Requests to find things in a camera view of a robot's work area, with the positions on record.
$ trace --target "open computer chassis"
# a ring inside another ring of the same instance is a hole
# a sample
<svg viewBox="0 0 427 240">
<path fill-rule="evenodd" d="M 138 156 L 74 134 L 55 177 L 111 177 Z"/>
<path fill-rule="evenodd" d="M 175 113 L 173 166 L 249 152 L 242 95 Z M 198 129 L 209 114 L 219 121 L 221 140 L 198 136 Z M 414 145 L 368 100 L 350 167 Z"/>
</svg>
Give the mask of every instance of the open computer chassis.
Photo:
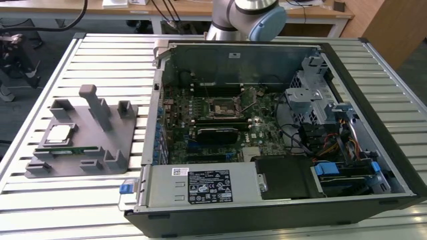
<svg viewBox="0 0 427 240">
<path fill-rule="evenodd" d="M 149 237 L 353 224 L 426 200 L 329 43 L 162 40 L 155 50 L 125 213 Z"/>
</svg>

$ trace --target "blue tab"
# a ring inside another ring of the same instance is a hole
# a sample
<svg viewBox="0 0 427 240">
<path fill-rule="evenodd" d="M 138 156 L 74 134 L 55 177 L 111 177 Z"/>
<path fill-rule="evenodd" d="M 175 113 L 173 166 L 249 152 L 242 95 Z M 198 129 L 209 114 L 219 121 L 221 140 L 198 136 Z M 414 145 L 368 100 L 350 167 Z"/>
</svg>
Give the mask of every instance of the blue tab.
<svg viewBox="0 0 427 240">
<path fill-rule="evenodd" d="M 321 162 L 314 169 L 318 175 L 341 174 L 340 168 L 334 162 Z"/>
<path fill-rule="evenodd" d="M 321 165 L 317 165 L 314 166 L 314 170 L 316 170 L 316 173 L 320 175 L 324 175 L 324 170 L 322 170 L 322 166 Z"/>
<path fill-rule="evenodd" d="M 374 171 L 378 173 L 382 171 L 381 165 L 377 161 L 372 162 L 372 166 L 374 168 Z"/>
<path fill-rule="evenodd" d="M 133 184 L 122 184 L 119 192 L 121 192 L 121 194 L 133 194 L 134 193 L 134 185 Z"/>
</svg>

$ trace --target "power supply label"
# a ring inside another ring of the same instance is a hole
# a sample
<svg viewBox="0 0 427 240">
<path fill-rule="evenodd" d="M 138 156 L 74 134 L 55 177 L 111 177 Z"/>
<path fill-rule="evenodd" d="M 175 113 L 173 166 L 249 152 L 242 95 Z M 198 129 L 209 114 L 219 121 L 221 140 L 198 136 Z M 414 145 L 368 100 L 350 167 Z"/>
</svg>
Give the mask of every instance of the power supply label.
<svg viewBox="0 0 427 240">
<path fill-rule="evenodd" d="M 190 204 L 218 204 L 234 201 L 229 170 L 189 172 Z"/>
</svg>

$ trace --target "metal slatted worktable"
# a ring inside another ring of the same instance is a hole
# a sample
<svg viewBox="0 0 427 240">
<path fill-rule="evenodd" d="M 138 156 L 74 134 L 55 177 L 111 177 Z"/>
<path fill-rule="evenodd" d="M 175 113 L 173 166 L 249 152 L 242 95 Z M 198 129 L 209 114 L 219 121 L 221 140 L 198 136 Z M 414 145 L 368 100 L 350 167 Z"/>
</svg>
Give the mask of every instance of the metal slatted worktable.
<svg viewBox="0 0 427 240">
<path fill-rule="evenodd" d="M 151 99 L 157 39 L 181 36 L 87 34 L 74 39 L 0 164 L 0 239 L 142 240 L 145 234 L 118 208 L 119 186 L 141 175 L 145 127 Z M 370 44 L 358 39 L 278 38 L 330 42 L 421 177 L 427 182 L 427 111 Z M 109 104 L 139 106 L 129 172 L 121 175 L 27 179 L 26 165 L 53 117 L 54 99 L 79 97 L 82 84 L 95 84 Z M 338 91 L 346 100 L 341 87 Z M 134 201 L 126 199 L 129 209 Z M 427 204 L 385 212 L 358 224 L 231 233 L 185 239 L 427 239 Z"/>
</svg>

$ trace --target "motherboard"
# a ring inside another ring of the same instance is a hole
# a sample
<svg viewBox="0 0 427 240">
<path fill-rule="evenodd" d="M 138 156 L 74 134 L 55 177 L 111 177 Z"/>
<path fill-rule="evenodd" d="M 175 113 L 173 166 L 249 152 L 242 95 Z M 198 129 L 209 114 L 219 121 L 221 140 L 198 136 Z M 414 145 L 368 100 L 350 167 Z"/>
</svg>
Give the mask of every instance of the motherboard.
<svg viewBox="0 0 427 240">
<path fill-rule="evenodd" d="M 278 92 L 265 86 L 165 88 L 169 164 L 249 162 L 288 154 Z"/>
</svg>

